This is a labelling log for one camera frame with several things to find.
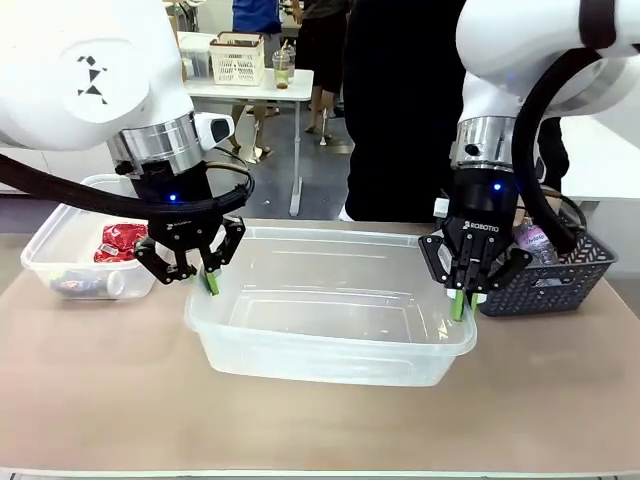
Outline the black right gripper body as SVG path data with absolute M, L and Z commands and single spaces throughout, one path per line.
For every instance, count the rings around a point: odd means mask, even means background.
M 512 243 L 518 203 L 515 175 L 490 169 L 454 172 L 447 217 L 442 225 L 451 260 L 449 288 L 487 293 L 494 287 L 494 261 Z

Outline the white slotted plastic basket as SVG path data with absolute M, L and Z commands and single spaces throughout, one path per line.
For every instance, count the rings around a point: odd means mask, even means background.
M 265 71 L 264 38 L 256 33 L 220 32 L 209 44 L 214 82 L 259 86 Z

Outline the red snack packet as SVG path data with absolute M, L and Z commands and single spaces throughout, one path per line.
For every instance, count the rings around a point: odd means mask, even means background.
M 93 260 L 96 263 L 121 263 L 135 259 L 136 243 L 147 235 L 147 226 L 135 223 L 106 225 L 102 232 L 102 242 L 96 249 Z

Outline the person in black dress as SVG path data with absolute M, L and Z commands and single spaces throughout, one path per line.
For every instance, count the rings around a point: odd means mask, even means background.
M 314 72 L 311 116 L 305 132 L 319 133 L 328 141 L 332 139 L 328 117 L 342 86 L 350 0 L 291 0 L 291 6 L 300 25 L 296 67 Z

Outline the person in blue shirt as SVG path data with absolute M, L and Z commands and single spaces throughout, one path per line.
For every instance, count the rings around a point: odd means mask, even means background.
M 279 17 L 279 0 L 233 0 L 233 32 L 254 33 L 262 36 L 264 42 L 264 64 L 266 68 L 273 68 L 273 54 L 280 49 L 281 21 Z M 245 109 L 243 105 L 234 105 L 231 117 L 237 124 Z M 264 122 L 273 108 L 266 106 L 253 107 L 255 120 L 258 122 L 256 147 L 261 150 L 261 157 L 268 156 L 271 148 L 264 141 Z M 234 151 L 237 153 L 241 146 L 236 140 L 235 134 L 229 139 Z

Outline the white folding table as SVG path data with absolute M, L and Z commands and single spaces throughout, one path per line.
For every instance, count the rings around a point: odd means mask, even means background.
M 289 215 L 299 215 L 303 178 L 300 173 L 301 157 L 301 107 L 311 99 L 313 87 L 313 72 L 311 70 L 296 69 L 292 82 L 287 89 L 278 89 L 274 83 L 272 69 L 267 69 L 258 86 L 221 85 L 213 80 L 191 79 L 185 82 L 188 94 L 200 101 L 211 100 L 219 104 L 266 104 L 274 101 L 279 108 L 294 110 L 294 156 L 293 182 L 290 197 Z

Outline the dark grey lattice basket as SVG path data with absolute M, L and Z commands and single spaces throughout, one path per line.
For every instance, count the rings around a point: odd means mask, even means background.
M 588 231 L 581 231 L 576 248 L 557 253 L 559 263 L 532 262 L 506 288 L 492 291 L 479 305 L 491 317 L 525 316 L 573 311 L 589 295 L 616 254 Z

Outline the person in black top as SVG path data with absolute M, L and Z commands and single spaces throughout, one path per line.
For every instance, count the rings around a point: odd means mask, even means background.
M 344 221 L 430 223 L 452 186 L 465 70 L 455 34 L 466 0 L 355 0 L 344 49 L 354 142 Z

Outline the clear plastic drink cup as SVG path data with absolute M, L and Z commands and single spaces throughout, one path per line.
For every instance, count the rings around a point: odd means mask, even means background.
M 274 83 L 277 89 L 288 88 L 295 75 L 296 51 L 293 46 L 285 42 L 272 55 Z

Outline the clear bottle with pink label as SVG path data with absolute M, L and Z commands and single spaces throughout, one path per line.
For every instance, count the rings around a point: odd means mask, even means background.
M 543 230 L 525 216 L 515 229 L 517 245 L 530 253 L 537 265 L 555 265 L 559 263 L 556 250 Z

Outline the white side table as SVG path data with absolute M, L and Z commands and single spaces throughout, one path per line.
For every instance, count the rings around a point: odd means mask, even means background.
M 570 167 L 562 193 L 578 200 L 640 200 L 640 149 L 589 116 L 561 119 Z

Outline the clear plastic storage container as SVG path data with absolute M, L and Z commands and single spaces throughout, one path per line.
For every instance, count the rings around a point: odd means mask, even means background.
M 210 43 L 215 35 L 179 32 L 178 45 L 183 66 L 188 79 L 209 79 L 212 77 L 210 61 Z

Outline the clear plastic bin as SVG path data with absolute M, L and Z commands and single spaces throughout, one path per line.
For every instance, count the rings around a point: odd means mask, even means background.
M 60 204 L 22 251 L 21 263 L 24 268 L 34 272 L 44 286 L 52 291 L 54 290 L 49 285 L 50 280 L 69 270 L 117 272 L 124 277 L 124 291 L 117 299 L 73 300 L 130 300 L 144 297 L 151 291 L 156 278 L 137 260 L 121 263 L 96 263 L 93 260 L 94 253 L 102 242 L 103 228 L 118 223 L 146 222 Z
M 185 321 L 224 373 L 430 387 L 477 342 L 410 234 L 253 226 L 217 285 L 194 283 Z

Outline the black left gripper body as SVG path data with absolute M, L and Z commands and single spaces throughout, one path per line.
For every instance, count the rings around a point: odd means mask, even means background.
M 139 199 L 182 205 L 213 198 L 204 161 L 175 175 L 168 161 L 148 163 L 144 174 L 131 183 Z M 207 210 L 196 217 L 154 219 L 149 236 L 174 252 L 205 248 L 213 242 L 222 224 L 222 213 Z

